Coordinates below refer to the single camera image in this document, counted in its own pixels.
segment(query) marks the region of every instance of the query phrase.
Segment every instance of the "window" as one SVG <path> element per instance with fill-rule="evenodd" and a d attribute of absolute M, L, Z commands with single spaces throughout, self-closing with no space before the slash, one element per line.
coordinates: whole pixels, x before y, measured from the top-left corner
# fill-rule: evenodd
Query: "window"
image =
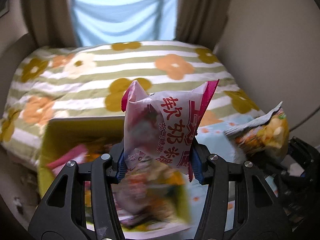
<path fill-rule="evenodd" d="M 80 46 L 173 40 L 178 0 L 72 0 Z"/>

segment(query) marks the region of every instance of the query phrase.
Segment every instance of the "cable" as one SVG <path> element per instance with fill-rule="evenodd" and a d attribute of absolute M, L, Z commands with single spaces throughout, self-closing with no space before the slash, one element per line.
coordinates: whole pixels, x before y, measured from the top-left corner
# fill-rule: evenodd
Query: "cable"
<path fill-rule="evenodd" d="M 303 125 L 306 121 L 308 121 L 311 117 L 313 117 L 318 111 L 320 111 L 320 105 L 315 109 L 315 111 L 313 111 L 310 115 L 308 115 L 305 119 L 303 119 L 301 122 L 299 122 L 297 125 L 295 125 L 294 127 L 292 127 L 290 129 L 290 132 L 296 130 L 298 127 L 300 127 L 301 125 Z"/>

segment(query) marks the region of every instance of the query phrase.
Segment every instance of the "snack bag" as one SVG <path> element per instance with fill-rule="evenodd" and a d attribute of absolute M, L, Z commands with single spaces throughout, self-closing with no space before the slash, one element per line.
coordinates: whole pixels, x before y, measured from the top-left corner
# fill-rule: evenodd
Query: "snack bag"
<path fill-rule="evenodd" d="M 281 161 L 287 154 L 289 139 L 288 122 L 281 104 L 264 116 L 226 130 L 225 134 L 249 156 L 264 150 Z"/>
<path fill-rule="evenodd" d="M 190 92 L 162 91 L 150 96 L 133 81 L 122 98 L 124 153 L 129 171 L 148 155 L 188 174 L 189 151 L 219 81 Z"/>
<path fill-rule="evenodd" d="M 143 157 L 118 185 L 112 185 L 125 238 L 150 239 L 188 229 L 191 217 L 185 184 L 181 172 Z"/>
<path fill-rule="evenodd" d="M 84 144 L 79 144 L 78 146 L 72 148 L 66 154 L 61 156 L 58 160 L 55 160 L 52 163 L 48 163 L 47 167 L 52 170 L 52 173 L 57 176 L 62 170 L 64 165 L 70 161 L 74 160 L 78 164 L 86 162 L 86 155 L 88 154 L 88 149 Z"/>

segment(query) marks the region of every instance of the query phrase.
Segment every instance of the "floor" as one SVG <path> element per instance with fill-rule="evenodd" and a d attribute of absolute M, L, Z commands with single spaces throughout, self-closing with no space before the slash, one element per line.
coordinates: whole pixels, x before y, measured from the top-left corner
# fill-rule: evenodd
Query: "floor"
<path fill-rule="evenodd" d="M 13 163 L 0 148 L 0 194 L 12 214 L 25 229 L 28 228 L 37 206 L 35 188 L 26 182 L 30 178 L 36 179 L 33 174 L 29 174 L 27 168 Z M 18 212 L 14 203 L 15 198 L 19 198 L 23 214 Z"/>

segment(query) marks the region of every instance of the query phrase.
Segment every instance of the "striped blanket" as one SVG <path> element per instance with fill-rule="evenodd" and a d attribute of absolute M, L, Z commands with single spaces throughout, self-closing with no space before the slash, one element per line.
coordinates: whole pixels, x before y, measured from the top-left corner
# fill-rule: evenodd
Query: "striped blanket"
<path fill-rule="evenodd" d="M 36 167 L 52 118 L 115 116 L 137 79 L 148 93 L 189 91 L 220 79 L 200 126 L 261 111 L 212 52 L 178 41 L 127 42 L 78 49 L 34 51 L 17 68 L 1 122 L 4 148 Z"/>

